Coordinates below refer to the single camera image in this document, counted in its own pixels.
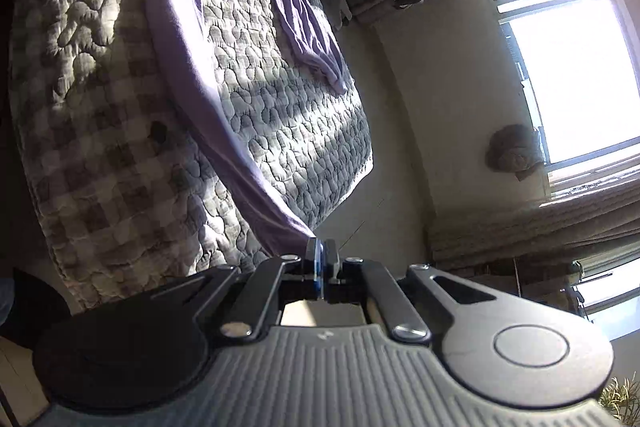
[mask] quilted bedspread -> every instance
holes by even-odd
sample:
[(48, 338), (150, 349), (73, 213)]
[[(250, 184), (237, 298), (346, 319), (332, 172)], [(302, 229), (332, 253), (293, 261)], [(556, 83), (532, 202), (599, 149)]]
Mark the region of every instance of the quilted bedspread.
[[(52, 259), (88, 307), (265, 258), (172, 107), (143, 3), (16, 0), (18, 147)], [(313, 229), (371, 167), (353, 79), (338, 96), (296, 64), (270, 0), (203, 4), (225, 114)]]

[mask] white wall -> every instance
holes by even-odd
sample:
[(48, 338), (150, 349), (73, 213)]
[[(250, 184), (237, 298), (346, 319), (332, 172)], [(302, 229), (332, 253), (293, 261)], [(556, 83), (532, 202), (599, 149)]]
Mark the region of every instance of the white wall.
[(640, 331), (611, 341), (611, 345), (614, 356), (611, 376), (631, 380), (636, 373), (636, 381), (640, 380)]
[(427, 0), (376, 24), (409, 113), (438, 216), (544, 197), (543, 173), (519, 182), (484, 154), (529, 110), (490, 0)]

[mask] purple blanket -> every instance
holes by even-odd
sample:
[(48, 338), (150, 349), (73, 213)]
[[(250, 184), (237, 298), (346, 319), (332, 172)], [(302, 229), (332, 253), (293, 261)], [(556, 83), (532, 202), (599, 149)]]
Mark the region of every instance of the purple blanket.
[[(338, 93), (346, 67), (326, 22), (307, 0), (273, 0), (297, 58), (316, 68)], [(303, 254), (314, 234), (263, 177), (226, 119), (204, 34), (201, 0), (145, 0), (162, 74), (190, 131), (263, 248)]]

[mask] bolt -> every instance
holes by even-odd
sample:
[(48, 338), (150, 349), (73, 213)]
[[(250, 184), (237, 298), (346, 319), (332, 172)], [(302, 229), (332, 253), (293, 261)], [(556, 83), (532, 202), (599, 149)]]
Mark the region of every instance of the bolt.
[(405, 324), (396, 326), (392, 334), (397, 340), (408, 343), (419, 343), (427, 336), (426, 331), (414, 330)]
[(251, 334), (251, 326), (244, 322), (229, 322), (220, 327), (220, 333), (229, 339), (242, 339)]

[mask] curtain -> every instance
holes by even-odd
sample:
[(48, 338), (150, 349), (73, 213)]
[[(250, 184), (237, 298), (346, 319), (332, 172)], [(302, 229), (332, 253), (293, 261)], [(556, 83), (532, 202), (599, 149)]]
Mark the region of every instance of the curtain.
[(436, 219), (428, 230), (442, 269), (522, 257), (563, 264), (640, 241), (640, 180), (518, 210)]
[(622, 245), (617, 247), (613, 245), (612, 242), (607, 251), (579, 259), (585, 277), (611, 270), (640, 258), (640, 234), (630, 236), (628, 241), (623, 242)]
[(398, 11), (393, 0), (346, 0), (352, 16), (361, 24), (370, 25)]

